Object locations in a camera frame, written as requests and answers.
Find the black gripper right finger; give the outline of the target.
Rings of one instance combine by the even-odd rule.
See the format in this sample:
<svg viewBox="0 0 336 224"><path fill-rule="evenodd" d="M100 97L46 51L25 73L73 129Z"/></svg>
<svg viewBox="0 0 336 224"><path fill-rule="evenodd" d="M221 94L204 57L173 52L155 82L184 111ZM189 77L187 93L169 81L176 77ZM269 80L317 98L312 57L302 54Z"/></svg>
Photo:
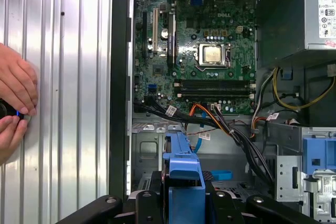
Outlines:
<svg viewBox="0 0 336 224"><path fill-rule="evenodd" d="M264 195L242 200L236 191L214 187L211 172L202 175L206 187L206 223L314 223L313 218Z"/></svg>

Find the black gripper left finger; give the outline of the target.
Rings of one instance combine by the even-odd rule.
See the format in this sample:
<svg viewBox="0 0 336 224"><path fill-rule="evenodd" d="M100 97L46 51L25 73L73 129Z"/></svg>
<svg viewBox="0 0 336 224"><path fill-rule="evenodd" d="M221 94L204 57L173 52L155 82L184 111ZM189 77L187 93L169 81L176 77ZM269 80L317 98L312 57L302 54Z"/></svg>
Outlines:
<svg viewBox="0 0 336 224"><path fill-rule="evenodd" d="M117 196L101 196L58 222L163 223L161 172L143 176L139 188L126 201Z"/></svg>

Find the person's right hand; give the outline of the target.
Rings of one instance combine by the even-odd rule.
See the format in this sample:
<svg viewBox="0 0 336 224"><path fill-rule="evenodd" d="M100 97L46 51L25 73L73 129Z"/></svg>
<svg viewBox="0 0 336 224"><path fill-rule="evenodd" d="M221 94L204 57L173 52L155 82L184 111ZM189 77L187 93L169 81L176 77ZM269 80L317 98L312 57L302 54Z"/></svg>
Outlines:
<svg viewBox="0 0 336 224"><path fill-rule="evenodd" d="M26 131L28 122L18 116L6 116L1 119L1 165L3 165L18 148Z"/></svg>

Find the person's left hand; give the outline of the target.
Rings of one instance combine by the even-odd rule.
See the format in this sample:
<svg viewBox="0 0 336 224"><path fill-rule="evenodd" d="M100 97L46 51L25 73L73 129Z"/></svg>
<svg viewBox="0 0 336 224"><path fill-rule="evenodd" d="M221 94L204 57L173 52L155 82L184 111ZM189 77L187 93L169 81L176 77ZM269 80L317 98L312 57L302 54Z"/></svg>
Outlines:
<svg viewBox="0 0 336 224"><path fill-rule="evenodd" d="M21 55L1 44L1 99L21 114L36 114L37 75Z"/></svg>

